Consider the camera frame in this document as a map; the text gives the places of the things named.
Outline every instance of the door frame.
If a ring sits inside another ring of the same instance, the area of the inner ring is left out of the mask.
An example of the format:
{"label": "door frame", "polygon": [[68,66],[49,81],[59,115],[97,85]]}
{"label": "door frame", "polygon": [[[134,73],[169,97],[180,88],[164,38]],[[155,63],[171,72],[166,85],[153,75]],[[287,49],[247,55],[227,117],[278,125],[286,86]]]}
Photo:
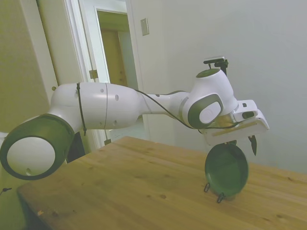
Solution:
{"label": "door frame", "polygon": [[[92,66],[92,64],[89,64],[91,63],[90,57],[93,57],[94,54],[91,54],[91,50],[88,48],[87,42],[91,42],[91,41],[86,40],[86,35],[85,35],[86,27],[84,28],[84,25],[83,25],[83,19],[81,15],[81,8],[79,5],[79,0],[64,0],[64,4],[66,8],[67,18],[70,24],[72,41],[75,46],[76,56],[77,56],[77,59],[80,65],[80,69],[82,71],[83,81],[84,82],[94,82],[90,78],[90,75],[89,75],[89,71],[93,70],[96,67],[96,66]],[[131,0],[126,0],[126,8],[127,8],[127,12],[123,12],[123,11],[110,11],[110,9],[104,9],[101,7],[94,6],[96,20],[98,22],[97,25],[99,25],[97,11],[127,14],[128,22],[129,22],[130,36],[131,36],[131,43],[132,43],[132,51],[133,51],[133,56],[134,56],[136,77],[137,77],[139,90],[142,91],[143,90],[143,80],[142,80],[142,72],[141,72],[141,67],[140,67],[140,58],[139,58],[139,53],[138,53],[136,26],[135,26],[134,18],[133,18],[133,7],[132,7]],[[99,30],[99,35],[100,35],[100,42],[101,42],[102,49],[103,49],[103,42],[102,42],[100,27],[98,28],[98,30]],[[104,55],[104,61],[105,61],[105,66],[106,66],[107,78],[108,78],[108,82],[110,83],[104,49],[103,49],[103,55]],[[148,124],[148,119],[146,117],[144,117],[144,129],[145,129],[145,133],[147,134],[147,137],[150,139],[149,124]],[[108,130],[93,130],[93,137],[94,137],[95,146],[98,149],[105,145],[104,140],[110,138],[110,134]]]}

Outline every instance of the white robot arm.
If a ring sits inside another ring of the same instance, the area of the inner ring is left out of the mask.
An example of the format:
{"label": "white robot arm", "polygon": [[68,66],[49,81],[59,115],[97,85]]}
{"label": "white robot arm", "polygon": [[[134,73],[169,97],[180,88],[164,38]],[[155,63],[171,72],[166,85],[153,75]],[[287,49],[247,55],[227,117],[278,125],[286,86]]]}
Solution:
{"label": "white robot arm", "polygon": [[80,129],[128,127],[144,114],[165,114],[198,129],[209,145],[269,129],[254,101],[238,101],[219,69],[199,73],[190,93],[147,95],[108,83],[64,84],[54,92],[47,114],[7,135],[0,149],[2,166],[20,179],[46,177],[62,165]]}

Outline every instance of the wooden tabletop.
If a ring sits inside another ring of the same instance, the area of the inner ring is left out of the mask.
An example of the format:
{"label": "wooden tabletop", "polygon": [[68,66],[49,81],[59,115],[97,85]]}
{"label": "wooden tabletop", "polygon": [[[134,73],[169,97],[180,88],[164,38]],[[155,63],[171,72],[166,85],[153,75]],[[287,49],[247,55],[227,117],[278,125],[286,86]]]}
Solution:
{"label": "wooden tabletop", "polygon": [[54,230],[307,230],[307,175],[250,164],[243,191],[217,204],[205,158],[126,137],[19,193]]}

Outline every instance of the white wall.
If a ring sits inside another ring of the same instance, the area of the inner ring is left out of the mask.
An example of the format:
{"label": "white wall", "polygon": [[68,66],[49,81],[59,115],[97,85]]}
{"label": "white wall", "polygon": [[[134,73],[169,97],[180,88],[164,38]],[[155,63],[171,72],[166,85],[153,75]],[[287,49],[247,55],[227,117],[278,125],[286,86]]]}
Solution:
{"label": "white wall", "polygon": [[[159,68],[168,80],[165,91],[188,91],[196,74],[207,68],[204,58],[225,55],[235,96],[255,100],[271,128],[257,136],[257,157],[247,139],[239,142],[248,159],[307,173],[305,0],[168,0],[160,5],[132,0],[132,4],[145,89],[159,89],[162,82],[155,74]],[[140,19],[145,17],[150,34],[142,37]],[[168,135],[155,133],[152,138]],[[178,123],[172,135],[177,146],[205,149],[197,132]]]}
{"label": "white wall", "polygon": [[[138,56],[137,68],[139,89],[146,93],[163,94],[170,92],[170,81],[167,75],[167,59],[165,57],[165,41],[160,17],[163,0],[131,0],[132,8],[128,8],[129,26],[135,25],[136,31],[131,34],[134,45],[133,54]],[[142,36],[141,19],[148,18],[150,34]],[[145,115],[145,127],[152,141],[174,145],[175,135],[173,120],[165,115]]]}
{"label": "white wall", "polygon": [[118,36],[123,56],[128,87],[138,90],[139,87],[138,80],[136,78],[130,33],[119,31]]}

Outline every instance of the beige wall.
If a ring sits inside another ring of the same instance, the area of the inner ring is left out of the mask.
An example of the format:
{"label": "beige wall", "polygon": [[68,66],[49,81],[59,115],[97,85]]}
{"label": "beige wall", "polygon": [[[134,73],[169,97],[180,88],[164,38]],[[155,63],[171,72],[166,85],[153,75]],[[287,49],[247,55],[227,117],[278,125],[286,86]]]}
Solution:
{"label": "beige wall", "polygon": [[[56,86],[50,54],[35,0],[0,1],[0,131],[9,132],[49,108],[48,90]],[[42,76],[48,78],[43,82]],[[16,188],[26,181],[0,167],[0,229],[20,230],[26,222]]]}

